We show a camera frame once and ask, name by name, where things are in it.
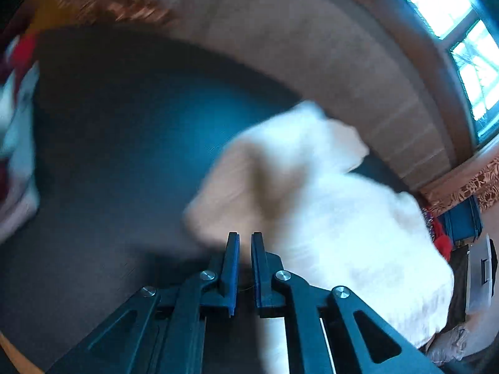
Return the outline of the window with blue frame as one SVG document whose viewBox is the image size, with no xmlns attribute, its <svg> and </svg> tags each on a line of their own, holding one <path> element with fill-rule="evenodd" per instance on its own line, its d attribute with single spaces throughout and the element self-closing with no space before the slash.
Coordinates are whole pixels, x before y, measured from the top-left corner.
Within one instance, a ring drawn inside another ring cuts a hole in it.
<svg viewBox="0 0 499 374">
<path fill-rule="evenodd" d="M 475 142 L 498 134 L 498 35 L 477 0 L 406 0 L 447 54 L 463 87 Z"/>
</svg>

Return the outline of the white knitted sweater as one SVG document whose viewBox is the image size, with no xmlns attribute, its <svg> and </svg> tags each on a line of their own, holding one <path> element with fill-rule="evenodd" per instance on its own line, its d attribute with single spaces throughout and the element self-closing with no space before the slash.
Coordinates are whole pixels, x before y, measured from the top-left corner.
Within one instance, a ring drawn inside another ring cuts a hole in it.
<svg viewBox="0 0 499 374">
<path fill-rule="evenodd" d="M 312 101 L 246 129 L 228 143 L 184 212 L 195 238 L 224 247 L 251 236 L 311 285 L 344 285 L 415 347 L 442 331 L 451 267 L 409 193 L 357 173 L 369 149 L 354 127 Z"/>
</svg>

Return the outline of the blue storage bag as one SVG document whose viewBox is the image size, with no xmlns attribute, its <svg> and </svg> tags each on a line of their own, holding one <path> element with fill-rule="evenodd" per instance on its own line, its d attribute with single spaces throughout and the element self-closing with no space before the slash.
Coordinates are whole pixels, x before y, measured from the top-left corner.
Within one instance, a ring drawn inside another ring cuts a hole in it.
<svg viewBox="0 0 499 374">
<path fill-rule="evenodd" d="M 455 247 L 476 241 L 483 231 L 480 206 L 474 195 L 441 214 L 438 220 Z"/>
</svg>

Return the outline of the clear plastic storage box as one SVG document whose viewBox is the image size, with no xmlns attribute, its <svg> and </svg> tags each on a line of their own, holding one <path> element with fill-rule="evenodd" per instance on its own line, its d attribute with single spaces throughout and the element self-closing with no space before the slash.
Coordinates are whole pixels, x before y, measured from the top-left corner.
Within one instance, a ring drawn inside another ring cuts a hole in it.
<svg viewBox="0 0 499 374">
<path fill-rule="evenodd" d="M 492 303 L 492 290 L 492 247 L 489 235 L 484 234 L 468 248 L 466 314 L 486 311 Z"/>
</svg>

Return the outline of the red garment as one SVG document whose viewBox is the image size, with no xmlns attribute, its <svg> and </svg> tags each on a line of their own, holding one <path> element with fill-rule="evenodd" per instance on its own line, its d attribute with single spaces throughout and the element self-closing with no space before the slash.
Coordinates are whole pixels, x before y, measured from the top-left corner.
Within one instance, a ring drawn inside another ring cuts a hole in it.
<svg viewBox="0 0 499 374">
<path fill-rule="evenodd" d="M 442 223 L 437 219 L 428 208 L 422 208 L 421 212 L 424 216 L 426 227 L 430 233 L 430 238 L 442 257 L 449 262 L 451 260 L 451 253 L 453 251 L 453 241 L 446 234 Z"/>
</svg>

